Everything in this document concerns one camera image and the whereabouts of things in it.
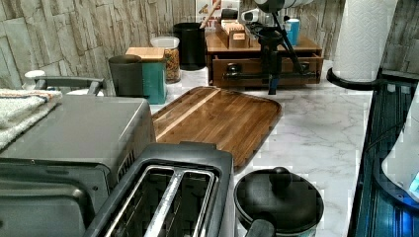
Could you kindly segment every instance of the wall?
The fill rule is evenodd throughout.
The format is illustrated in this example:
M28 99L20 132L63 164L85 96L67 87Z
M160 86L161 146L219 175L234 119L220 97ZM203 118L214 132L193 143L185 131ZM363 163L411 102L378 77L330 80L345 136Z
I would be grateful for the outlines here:
M382 68L401 73L419 74L418 59L419 2L399 0L385 47Z
M334 56L344 3L317 0L288 11L326 59ZM242 0L242 10L255 7ZM109 79L110 57L148 46L174 24L194 21L194 12L195 0L0 0L0 88L20 88L33 69ZM419 73L418 19L418 1L398 1L384 69Z
M109 58L194 12L195 0L0 0L0 88L34 69L109 79Z

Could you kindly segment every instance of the black container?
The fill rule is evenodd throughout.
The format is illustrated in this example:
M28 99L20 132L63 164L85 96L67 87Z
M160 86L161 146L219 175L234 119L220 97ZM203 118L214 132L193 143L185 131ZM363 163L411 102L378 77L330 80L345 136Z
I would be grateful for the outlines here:
M112 80L118 97L143 97L141 58L120 55L109 59Z
M206 32L200 23L179 23L173 34L180 40L179 56L182 70L199 70L206 66Z

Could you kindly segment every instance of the stovetop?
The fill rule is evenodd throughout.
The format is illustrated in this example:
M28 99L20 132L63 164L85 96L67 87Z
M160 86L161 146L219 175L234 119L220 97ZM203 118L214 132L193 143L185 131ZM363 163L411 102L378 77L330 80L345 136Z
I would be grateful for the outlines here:
M377 167L403 129L417 81L385 76L374 91L349 236L419 236L419 213L380 185Z

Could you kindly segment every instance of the dish towel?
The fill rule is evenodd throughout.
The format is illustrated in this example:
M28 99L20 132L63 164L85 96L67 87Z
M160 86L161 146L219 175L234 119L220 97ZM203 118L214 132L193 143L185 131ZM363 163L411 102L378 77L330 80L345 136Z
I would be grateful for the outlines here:
M58 91L0 89L0 150L46 116L61 99Z

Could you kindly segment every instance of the wooden box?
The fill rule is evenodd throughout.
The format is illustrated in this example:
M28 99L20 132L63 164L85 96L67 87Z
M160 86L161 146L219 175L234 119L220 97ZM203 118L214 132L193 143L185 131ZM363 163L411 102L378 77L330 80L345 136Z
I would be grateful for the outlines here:
M243 73L261 72L260 44L254 43L247 48L227 48L221 39L216 35L207 36L208 57L207 67L209 69L209 84L220 87L266 87L266 80L262 79L238 79L228 80L224 77L229 63L237 63L242 67ZM283 56L282 70L279 86L299 86L305 84L318 84L323 66L322 49L312 40L301 36L294 51L299 62L308 64L310 76L301 76L293 71L293 62L287 51L279 45L278 52Z
M215 22L215 32L226 48L249 47L249 37L246 35L242 25L235 29L226 30L219 22Z

